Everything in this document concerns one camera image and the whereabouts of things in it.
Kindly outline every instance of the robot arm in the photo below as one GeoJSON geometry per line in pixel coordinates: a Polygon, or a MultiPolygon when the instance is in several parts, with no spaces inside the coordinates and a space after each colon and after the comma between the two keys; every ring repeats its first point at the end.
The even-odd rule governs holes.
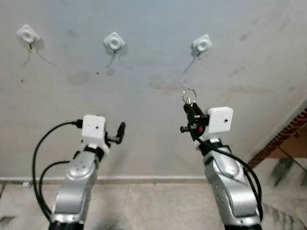
{"type": "Polygon", "coordinates": [[[125,123],[121,123],[116,137],[108,137],[106,119],[87,115],[83,119],[83,151],[75,154],[68,166],[51,213],[49,230],[83,230],[91,190],[103,157],[109,153],[109,142],[121,143],[125,123]]]}
{"type": "Polygon", "coordinates": [[[188,125],[180,131],[190,132],[195,147],[201,151],[205,175],[210,182],[226,230],[261,230],[259,199],[245,180],[243,165],[229,156],[229,146],[220,139],[230,130],[233,110],[212,108],[205,115],[194,102],[186,103],[188,125]]]}

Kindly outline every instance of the metal ring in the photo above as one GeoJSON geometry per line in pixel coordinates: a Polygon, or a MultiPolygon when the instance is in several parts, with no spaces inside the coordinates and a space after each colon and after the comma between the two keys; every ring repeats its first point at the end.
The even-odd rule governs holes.
{"type": "Polygon", "coordinates": [[[184,94],[185,94],[186,91],[188,91],[188,90],[190,90],[190,91],[192,91],[192,92],[194,93],[195,98],[194,98],[194,100],[193,100],[193,103],[195,103],[195,102],[196,102],[196,99],[197,99],[197,95],[196,95],[195,90],[193,90],[193,89],[191,89],[191,88],[186,88],[185,90],[182,91],[182,100],[183,100],[183,102],[184,102],[185,104],[191,104],[191,100],[190,100],[189,97],[188,97],[188,101],[185,101],[185,99],[184,99],[184,94]]]}

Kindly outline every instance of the tiled floor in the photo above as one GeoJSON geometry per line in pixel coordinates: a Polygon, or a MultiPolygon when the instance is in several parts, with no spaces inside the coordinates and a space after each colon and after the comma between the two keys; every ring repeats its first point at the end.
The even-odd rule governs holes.
{"type": "MultiPolygon", "coordinates": [[[[45,185],[49,204],[58,187],[45,185]]],[[[86,230],[224,229],[208,184],[96,184],[92,194],[86,230]]],[[[298,219],[269,205],[263,208],[264,230],[304,229],[298,219]]],[[[0,200],[0,229],[48,229],[32,188],[18,184],[5,187],[0,200]]]]}

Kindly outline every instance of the black cable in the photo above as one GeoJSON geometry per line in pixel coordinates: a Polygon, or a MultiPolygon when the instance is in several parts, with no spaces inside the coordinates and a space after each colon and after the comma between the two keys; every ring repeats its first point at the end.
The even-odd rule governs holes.
{"type": "MultiPolygon", "coordinates": [[[[190,126],[190,123],[188,123],[188,129],[190,131],[190,134],[192,135],[192,130],[191,130],[191,126],[190,126]]],[[[231,153],[228,153],[228,152],[225,152],[225,151],[222,151],[218,148],[216,148],[214,145],[211,145],[205,141],[202,141],[199,137],[193,137],[194,139],[196,139],[200,144],[202,145],[205,145],[207,148],[213,150],[213,151],[216,151],[218,153],[221,153],[227,157],[230,157],[234,160],[236,160],[237,162],[241,163],[243,165],[243,167],[246,168],[246,170],[248,170],[249,173],[251,173],[251,175],[253,176],[254,180],[255,180],[255,183],[256,183],[256,186],[257,186],[257,191],[258,193],[256,193],[256,189],[254,187],[254,195],[256,197],[256,200],[257,200],[257,206],[261,207],[260,209],[258,209],[259,211],[259,214],[260,214],[260,219],[262,220],[261,217],[263,217],[263,211],[262,211],[262,206],[261,206],[261,201],[262,201],[262,189],[261,189],[261,184],[259,182],[259,179],[257,177],[257,175],[255,174],[255,172],[253,171],[253,169],[248,165],[246,164],[243,160],[241,160],[239,157],[236,157],[235,155],[232,155],[231,153]]]]}
{"type": "Polygon", "coordinates": [[[48,212],[48,209],[44,206],[44,203],[42,201],[42,198],[40,196],[40,194],[38,193],[37,190],[37,184],[36,184],[36,175],[35,175],[35,166],[36,166],[36,156],[37,156],[37,152],[39,150],[40,145],[43,143],[43,141],[46,139],[46,137],[48,137],[48,135],[50,133],[52,133],[54,130],[56,130],[57,128],[61,127],[61,126],[65,126],[65,125],[77,125],[76,121],[70,121],[70,122],[64,122],[61,123],[55,127],[53,127],[52,129],[50,129],[39,141],[39,143],[37,144],[34,153],[33,153],[33,159],[32,159],[32,180],[33,180],[33,188],[34,188],[34,193],[35,193],[35,197],[37,199],[37,202],[39,204],[40,209],[42,210],[42,212],[44,213],[45,217],[50,221],[51,220],[51,214],[48,212]]]}
{"type": "Polygon", "coordinates": [[[303,170],[305,170],[307,172],[307,169],[301,165],[299,162],[297,162],[292,156],[290,156],[289,153],[287,153],[284,149],[282,149],[281,147],[279,147],[280,151],[283,152],[286,156],[288,156],[291,160],[294,161],[294,163],[296,163],[299,167],[301,167],[303,170]]]}
{"type": "Polygon", "coordinates": [[[248,179],[248,182],[249,182],[249,185],[251,187],[251,190],[253,190],[253,193],[255,195],[255,198],[256,198],[256,201],[257,201],[257,208],[258,208],[258,211],[259,211],[260,220],[262,221],[262,219],[263,219],[263,209],[262,209],[261,201],[259,201],[259,197],[257,195],[254,183],[252,182],[251,177],[249,176],[247,169],[243,168],[243,171],[244,171],[244,175],[248,179]]]}
{"type": "Polygon", "coordinates": [[[38,183],[38,191],[39,191],[39,194],[40,194],[40,197],[42,199],[42,203],[44,205],[44,207],[46,208],[46,210],[48,211],[49,214],[51,214],[51,210],[50,208],[48,207],[45,199],[44,199],[44,195],[43,195],[43,179],[44,179],[44,176],[46,174],[46,172],[53,166],[55,165],[58,165],[58,164],[67,164],[69,163],[70,161],[57,161],[57,162],[54,162],[50,165],[48,165],[42,172],[41,176],[40,176],[40,179],[39,179],[39,183],[38,183]]]}

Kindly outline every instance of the key ring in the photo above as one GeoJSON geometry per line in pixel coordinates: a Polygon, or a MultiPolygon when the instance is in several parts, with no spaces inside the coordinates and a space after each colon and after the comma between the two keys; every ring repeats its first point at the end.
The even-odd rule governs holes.
{"type": "Polygon", "coordinates": [[[193,103],[191,103],[190,97],[188,97],[188,98],[186,98],[186,99],[185,99],[185,97],[184,97],[185,94],[186,94],[188,91],[191,91],[191,92],[194,93],[194,100],[193,100],[193,103],[196,102],[196,99],[197,99],[196,92],[195,92],[195,90],[193,90],[193,89],[191,89],[191,88],[186,88],[185,90],[182,91],[182,100],[183,100],[183,102],[184,102],[185,104],[190,104],[190,105],[192,105],[193,103]]]}

